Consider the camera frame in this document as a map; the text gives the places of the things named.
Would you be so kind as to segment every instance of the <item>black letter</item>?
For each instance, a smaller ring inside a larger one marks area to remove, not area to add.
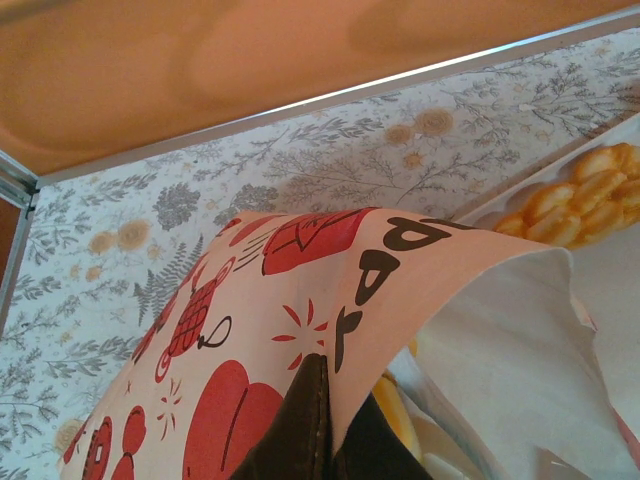
[[[346,317],[344,311],[347,307],[342,307],[338,320],[336,320],[336,373],[340,371],[344,358],[344,336],[353,332],[362,320],[362,311],[351,312]]]
[[[362,276],[356,290],[356,305],[361,307],[369,301],[371,297],[378,291],[384,282],[386,282],[391,272],[400,266],[400,261],[393,255],[380,250],[365,250],[360,257],[360,269]],[[369,272],[376,271],[375,280],[370,286],[367,286],[366,280]]]
[[[415,222],[408,218],[393,217],[387,220],[387,222],[395,225],[395,228],[392,228],[386,233],[382,239],[382,243],[384,243],[384,246],[388,249],[395,250],[396,252],[406,252],[407,250],[426,247],[438,240],[451,236],[450,233],[444,230],[438,230],[435,227],[430,227],[429,225]],[[402,235],[406,232],[419,233],[424,237],[419,240],[406,240],[402,238]]]
[[[224,336],[224,338],[222,340],[220,340],[219,342],[209,343],[211,341],[211,338],[213,338],[213,336],[216,334],[216,332],[222,326],[223,323],[227,323],[229,325],[227,327],[227,333]],[[229,338],[229,334],[230,333],[231,333],[231,317],[229,315],[227,315],[222,320],[220,320],[218,325],[216,325],[216,328],[213,329],[213,332],[211,332],[211,335],[209,335],[208,339],[205,340],[204,339],[204,335],[200,335],[200,337],[198,337],[198,350],[200,350],[202,347],[208,347],[208,348],[217,348],[217,347],[219,347],[220,345],[222,345],[224,342],[227,341],[227,338]]]

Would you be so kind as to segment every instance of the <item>metal frame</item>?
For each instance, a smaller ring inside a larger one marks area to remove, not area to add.
[[[191,145],[209,142],[316,110],[380,95],[465,71],[477,70],[490,65],[508,62],[517,58],[548,52],[556,48],[573,45],[637,26],[640,26],[640,5],[526,40],[520,40],[501,47],[490,48],[408,72],[391,75],[390,77],[380,80],[374,80],[336,92],[319,95],[308,100],[291,103],[239,120],[216,125],[186,135],[180,135],[145,147],[95,160],[84,165],[44,175],[40,178],[38,187],[88,175],[162,153],[180,150]]]
[[[33,205],[37,195],[37,183],[37,175],[0,150],[0,200],[9,202],[20,209],[20,217],[9,250],[7,267],[0,282],[0,336],[26,247],[33,217]]]

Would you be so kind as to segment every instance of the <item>yellow food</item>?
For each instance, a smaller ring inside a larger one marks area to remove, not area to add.
[[[527,231],[527,224],[524,223],[522,214],[519,212],[512,213],[504,217],[494,227],[494,230],[498,233],[504,233],[505,235],[511,235],[512,237],[524,238]]]
[[[538,190],[524,207],[522,217],[528,225],[534,225],[555,207],[569,203],[575,193],[576,186],[571,183],[559,183]]]
[[[605,238],[624,223],[624,211],[617,202],[606,201],[582,217],[577,244],[589,245]]]
[[[580,184],[594,173],[616,170],[619,167],[616,147],[598,148],[582,157],[573,170],[573,183]]]
[[[623,156],[620,160],[620,171],[624,173],[629,180],[637,180],[640,178],[640,147],[621,143],[623,145]]]
[[[576,189],[569,205],[578,214],[584,215],[605,201],[627,176],[618,170],[603,170],[594,173]]]
[[[640,207],[640,180],[628,180],[621,183],[613,192],[612,198],[622,205],[622,208],[633,210]]]
[[[407,346],[409,347],[411,355],[415,358],[418,355],[418,341],[416,340],[416,337],[413,337]]]
[[[418,435],[416,435],[409,413],[402,403],[394,382],[383,375],[373,387],[372,392],[393,433],[415,459],[422,463],[422,450],[418,442]]]
[[[640,222],[640,208],[624,210],[624,221],[622,223],[622,228],[630,227],[631,225],[634,225],[638,222]]]
[[[580,232],[580,216],[568,207],[556,207],[549,215],[527,230],[526,238],[534,242],[565,247]]]
[[[620,143],[593,150],[571,182],[537,191],[494,231],[549,245],[580,248],[640,222],[640,147]]]

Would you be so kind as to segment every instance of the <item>white tray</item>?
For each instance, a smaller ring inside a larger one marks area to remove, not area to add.
[[[455,221],[491,229],[541,185],[568,179],[582,153],[621,142],[640,145],[640,114]],[[576,250],[573,257],[573,290],[598,327],[596,355],[611,402],[640,437],[640,224]]]

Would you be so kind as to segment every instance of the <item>red heart print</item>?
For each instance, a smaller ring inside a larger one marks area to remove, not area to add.
[[[287,272],[347,250],[374,208],[300,215],[282,225],[264,247],[263,275]]]
[[[118,461],[111,480],[133,480],[133,456],[138,452],[147,434],[144,409],[136,405],[129,412],[122,434],[122,458]]]
[[[193,413],[182,465],[183,480],[227,479],[263,437],[282,396],[264,383],[249,383],[235,360],[220,365]]]

